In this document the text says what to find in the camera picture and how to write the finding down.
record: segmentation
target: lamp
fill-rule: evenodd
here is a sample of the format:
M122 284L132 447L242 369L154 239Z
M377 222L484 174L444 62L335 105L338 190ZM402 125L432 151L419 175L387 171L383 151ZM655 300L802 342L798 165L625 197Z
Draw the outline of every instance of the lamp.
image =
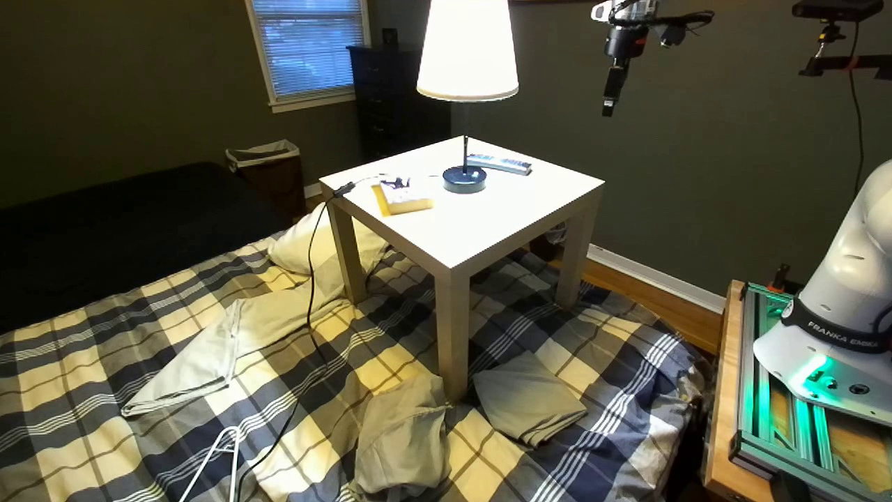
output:
M507 0L432 0L415 88L432 101L491 102L519 93L519 68ZM483 190L484 171L462 165L444 171L454 192Z

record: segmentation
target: window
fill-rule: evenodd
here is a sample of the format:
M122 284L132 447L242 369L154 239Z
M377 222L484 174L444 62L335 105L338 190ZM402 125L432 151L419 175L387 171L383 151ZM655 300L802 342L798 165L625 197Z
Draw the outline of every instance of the window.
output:
M366 0L246 0L274 112L355 97L348 44L369 42Z

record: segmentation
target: white table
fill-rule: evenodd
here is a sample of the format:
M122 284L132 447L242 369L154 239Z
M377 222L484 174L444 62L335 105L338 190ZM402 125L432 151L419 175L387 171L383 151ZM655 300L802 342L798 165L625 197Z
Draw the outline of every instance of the white table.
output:
M574 305L596 215L593 190L603 185L600 179L491 143L472 139L469 151L526 160L532 161L532 174L489 171L483 192L450 192L441 174L462 160L462 139L454 136L321 179L340 267L355 300L366 299L366 277L352 217L434 277L437 365L450 401L466 399L469 390L472 277L565 222L558 305ZM432 208L379 215L370 185L383 175L411 179L413 187L430 192Z

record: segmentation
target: bed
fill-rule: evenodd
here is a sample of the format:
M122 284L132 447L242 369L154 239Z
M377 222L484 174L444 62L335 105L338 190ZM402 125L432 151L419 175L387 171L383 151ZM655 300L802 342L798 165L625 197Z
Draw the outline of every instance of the bed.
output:
M235 228L232 215L213 221L203 232ZM216 243L203 260L154 267L154 278L2 333L0 502L386 496L358 490L359 429L377 397L434 373L432 282L386 249L366 300L312 305L321 278L270 260L284 234L275 225L249 217L232 249ZM530 252L473 278L472 373L535 353L585 412L526 447L498 432L473 397L450 404L444 479L402 496L664 496L703 397L695 352L648 310L596 286L582 286L574 310L556 310L556 282ZM222 387L122 416L232 305L266 299L294 306L282 314L294 324L241 352Z

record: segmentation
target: dresser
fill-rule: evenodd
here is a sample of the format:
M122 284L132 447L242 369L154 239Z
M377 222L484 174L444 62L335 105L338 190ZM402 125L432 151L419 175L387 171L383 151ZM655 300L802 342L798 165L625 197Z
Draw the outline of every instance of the dresser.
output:
M451 136L451 105L415 93L422 47L348 47L363 157L383 160Z

